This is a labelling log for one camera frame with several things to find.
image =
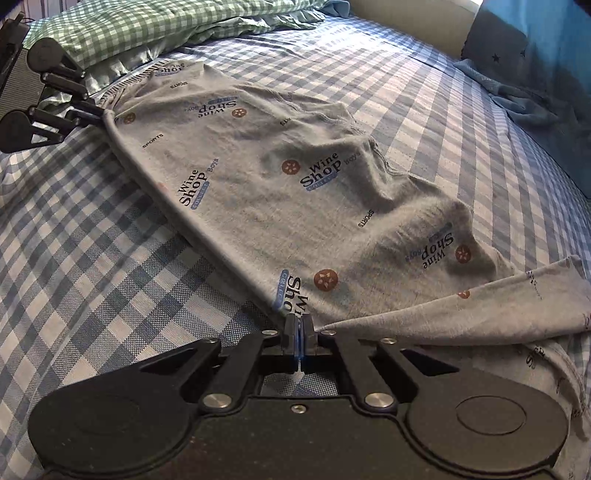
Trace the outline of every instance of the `green checkered pillow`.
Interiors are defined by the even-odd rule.
[[[191,38],[207,31],[212,24],[231,18],[319,9],[326,3],[327,0],[86,0],[56,17],[31,24],[25,46],[52,37],[87,69],[169,35],[185,32],[187,35],[182,37]]]

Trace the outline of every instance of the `black circular hub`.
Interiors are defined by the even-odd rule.
[[[525,422],[523,408],[502,397],[468,398],[456,407],[456,414],[462,425],[481,435],[513,433]]]
[[[27,63],[34,72],[47,72],[61,63],[63,50],[53,38],[36,41],[27,53]]]
[[[39,402],[28,430],[42,462],[95,475],[138,471],[183,440],[193,407],[167,377],[109,376],[86,381],[87,388],[81,388],[85,382],[62,388]],[[70,392],[74,388],[77,395]]]
[[[429,378],[406,424],[443,462],[488,474],[548,464],[568,433],[566,416],[550,397],[484,372]]]

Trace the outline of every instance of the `brown circular emblem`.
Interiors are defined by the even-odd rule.
[[[123,117],[123,123],[125,125],[129,125],[129,124],[133,123],[134,120],[135,120],[135,113],[133,113],[133,112],[128,113],[127,115],[125,115]]]
[[[283,173],[287,173],[288,175],[295,175],[300,171],[300,164],[295,160],[285,160],[281,164],[281,169]]]
[[[318,290],[330,291],[336,287],[338,282],[339,276],[334,270],[329,268],[320,270],[316,275],[314,275],[314,285],[316,285]]]
[[[236,118],[242,118],[245,115],[246,110],[244,108],[237,108],[235,110],[232,110],[232,116],[235,116]]]
[[[456,260],[460,263],[468,263],[472,258],[472,252],[466,245],[460,245],[456,248]]]

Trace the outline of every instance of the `mattress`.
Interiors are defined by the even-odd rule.
[[[203,60],[241,80],[344,102],[395,168],[464,201],[475,236],[519,269],[576,254],[591,278],[588,202],[434,48],[368,21],[327,18],[313,31],[184,46],[165,59]],[[231,345],[271,326],[129,179],[101,130],[3,155],[0,171],[2,480],[39,474],[26,422],[55,388],[197,338]],[[591,336],[562,343],[589,394]],[[276,376],[265,389],[335,393],[329,379],[303,374]]]

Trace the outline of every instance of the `bedsheet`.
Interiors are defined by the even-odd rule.
[[[475,235],[518,268],[576,254],[591,278],[583,195],[434,48],[357,18],[327,18],[314,31],[246,35],[167,57],[344,102],[393,166],[466,202]],[[242,286],[213,268],[205,250],[189,247],[130,181],[101,130],[3,155],[0,171],[3,480],[38,475],[26,420],[51,390],[196,338],[219,336],[228,345],[270,326]],[[561,342],[588,395],[590,336]],[[265,388],[335,393],[319,375],[278,376]]]

